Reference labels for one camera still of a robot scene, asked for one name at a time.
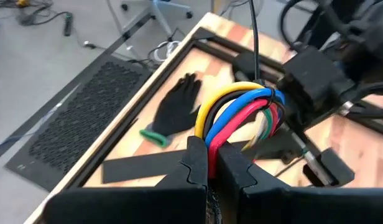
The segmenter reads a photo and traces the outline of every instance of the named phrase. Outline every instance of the gray floor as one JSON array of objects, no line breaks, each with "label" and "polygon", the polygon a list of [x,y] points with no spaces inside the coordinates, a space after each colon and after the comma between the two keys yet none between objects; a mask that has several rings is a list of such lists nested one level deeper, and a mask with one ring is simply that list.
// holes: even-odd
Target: gray floor
[{"label": "gray floor", "polygon": [[[210,10],[209,0],[173,2],[188,4],[194,12],[195,16],[188,20],[182,13],[166,13],[164,9],[171,27],[179,27],[184,32],[188,32]],[[119,0],[112,0],[112,3],[123,25],[144,9],[143,6],[134,6],[128,12],[122,12]],[[280,39],[277,20],[283,6],[275,0],[265,0],[258,17],[261,32]],[[82,42],[89,40],[108,47],[119,37],[105,1],[61,0],[55,1],[53,8],[74,13],[75,28]],[[248,4],[235,9],[232,19],[249,27],[248,10]],[[0,17],[13,13],[16,11],[3,10]],[[292,37],[300,32],[308,17],[306,12],[291,10],[287,26]],[[0,142],[101,53],[98,49],[81,48],[73,35],[64,37],[62,27],[61,19],[37,27],[21,27],[14,17],[0,19]],[[145,57],[150,49],[164,40],[164,31],[150,20],[127,44],[133,45],[137,53]],[[131,56],[125,47],[120,47],[118,52]],[[22,223],[48,194],[3,168],[26,141],[27,138],[20,140],[0,158],[2,224]]]}]

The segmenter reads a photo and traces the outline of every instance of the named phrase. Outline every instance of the white wire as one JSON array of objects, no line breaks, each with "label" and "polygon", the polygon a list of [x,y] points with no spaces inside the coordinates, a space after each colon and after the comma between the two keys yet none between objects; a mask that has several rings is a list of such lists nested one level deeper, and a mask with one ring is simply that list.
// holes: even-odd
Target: white wire
[{"label": "white wire", "polygon": [[[162,42],[154,50],[154,59],[158,62],[164,62],[172,54],[172,52],[175,50],[175,48],[178,47],[179,44],[180,44],[180,41],[177,41],[177,40],[171,41],[171,42],[169,42],[169,41]],[[164,45],[166,45],[166,47],[167,47],[167,53],[165,54],[165,58],[160,58],[159,57],[159,50]]]}]

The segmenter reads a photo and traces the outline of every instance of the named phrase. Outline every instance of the black floor mat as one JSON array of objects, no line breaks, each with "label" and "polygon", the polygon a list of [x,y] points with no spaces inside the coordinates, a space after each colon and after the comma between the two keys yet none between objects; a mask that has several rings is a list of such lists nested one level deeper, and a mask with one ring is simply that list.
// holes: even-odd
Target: black floor mat
[{"label": "black floor mat", "polygon": [[51,191],[136,94],[150,73],[107,56],[88,75],[6,168]]}]

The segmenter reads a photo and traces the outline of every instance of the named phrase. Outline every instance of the wooden board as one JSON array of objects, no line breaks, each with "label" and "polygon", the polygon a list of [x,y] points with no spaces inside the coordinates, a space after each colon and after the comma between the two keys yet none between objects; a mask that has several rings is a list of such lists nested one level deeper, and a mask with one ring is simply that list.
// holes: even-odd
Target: wooden board
[{"label": "wooden board", "polygon": [[[185,42],[190,40],[191,34],[199,27],[209,29],[222,37],[226,37],[232,41],[249,47],[253,47],[252,31],[227,21],[214,14],[207,13],[204,18],[193,28],[186,36],[185,40],[174,51],[170,58],[160,66],[160,68],[151,76],[146,84],[137,92],[134,98],[126,105],[121,112],[115,117],[110,125],[104,130],[101,136],[93,143],[93,145],[85,152],[81,159],[74,165],[69,173],[59,182],[52,190],[48,197],[39,205],[34,213],[26,220],[25,223],[35,223],[39,219],[42,209],[47,200],[53,195],[61,191],[67,182],[75,175],[88,158],[95,153],[97,148],[117,127],[119,121],[125,117],[128,111],[134,106],[143,92],[148,89],[153,81],[158,77],[159,73],[168,65],[169,61],[179,53]],[[279,62],[286,62],[293,55],[287,51],[287,47],[270,37],[260,34],[259,36],[260,53]],[[106,160],[117,159],[122,157],[137,156],[143,154],[153,154],[165,151],[184,149],[186,146],[187,136],[192,135],[194,130],[188,130],[179,133],[172,144],[161,149],[139,136],[139,130],[145,128],[153,119],[157,105],[174,86],[176,81],[186,73],[196,72],[198,78],[203,81],[196,105],[199,105],[209,94],[216,88],[227,85],[233,81],[231,77],[230,64],[214,58],[197,49],[193,49],[186,59],[173,72],[170,78],[162,85],[160,90],[148,102],[141,111],[139,119],[132,128],[123,136],[116,147],[109,153]],[[383,106],[383,97],[373,97],[372,100]],[[242,129],[236,131],[230,141],[240,141],[246,139],[247,133],[252,126],[246,125]],[[320,149],[326,149],[332,146],[338,154],[346,161],[346,163],[356,172],[356,179],[348,184],[348,187],[383,187],[383,136],[376,134],[358,124],[347,119],[333,116],[326,121],[318,124],[307,131]],[[271,174],[277,173],[284,168],[280,161],[259,161],[259,166],[264,168]],[[288,172],[280,176],[284,182],[292,186],[305,186],[308,181],[301,172],[303,162],[299,162],[297,166],[291,168]],[[149,177],[145,179],[129,180],[125,182],[117,182],[111,184],[102,184],[101,167],[99,167],[85,184],[85,187],[134,187],[134,186],[153,186],[158,183],[163,176]]]}]

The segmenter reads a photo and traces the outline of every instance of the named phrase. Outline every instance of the chair wheel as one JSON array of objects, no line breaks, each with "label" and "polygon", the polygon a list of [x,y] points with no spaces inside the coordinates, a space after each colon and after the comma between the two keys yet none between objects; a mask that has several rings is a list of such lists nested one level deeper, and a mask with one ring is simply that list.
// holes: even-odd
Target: chair wheel
[{"label": "chair wheel", "polygon": [[190,19],[193,17],[193,13],[190,11],[190,12],[186,12],[186,18],[187,19]]},{"label": "chair wheel", "polygon": [[128,11],[128,5],[127,5],[127,4],[121,4],[121,8],[122,8],[124,11]]}]

